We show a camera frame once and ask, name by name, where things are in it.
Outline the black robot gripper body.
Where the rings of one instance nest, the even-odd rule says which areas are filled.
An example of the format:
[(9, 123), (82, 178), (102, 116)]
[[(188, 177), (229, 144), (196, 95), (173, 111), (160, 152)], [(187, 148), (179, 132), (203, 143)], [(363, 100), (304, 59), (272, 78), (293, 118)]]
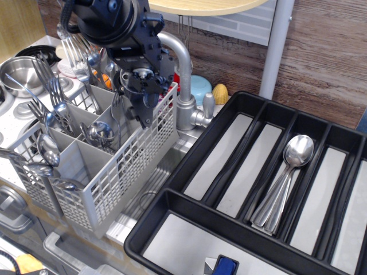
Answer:
[(134, 15), (109, 50), (110, 57), (127, 74), (123, 85), (131, 93), (160, 94), (173, 81), (173, 58), (158, 37), (164, 26), (161, 14)]

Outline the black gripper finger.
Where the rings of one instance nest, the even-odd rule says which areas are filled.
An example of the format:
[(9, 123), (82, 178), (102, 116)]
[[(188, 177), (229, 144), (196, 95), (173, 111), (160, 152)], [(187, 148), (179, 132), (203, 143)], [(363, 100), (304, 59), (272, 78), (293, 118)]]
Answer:
[(129, 120), (137, 120), (138, 115), (135, 112), (135, 109), (133, 106), (130, 106), (126, 109), (126, 118)]
[(134, 101), (134, 108), (143, 128), (151, 127), (153, 123), (153, 109), (158, 104), (158, 100), (159, 94), (144, 93), (141, 97)]

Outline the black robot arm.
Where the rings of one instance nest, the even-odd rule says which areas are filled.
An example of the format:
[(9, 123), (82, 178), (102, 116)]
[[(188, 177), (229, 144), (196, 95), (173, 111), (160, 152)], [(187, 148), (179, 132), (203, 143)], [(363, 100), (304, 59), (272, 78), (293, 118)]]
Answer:
[(158, 37), (163, 16), (151, 12), (148, 1), (65, 1), (61, 24), (106, 49), (121, 69), (135, 117), (150, 127), (159, 96), (174, 80), (174, 59)]

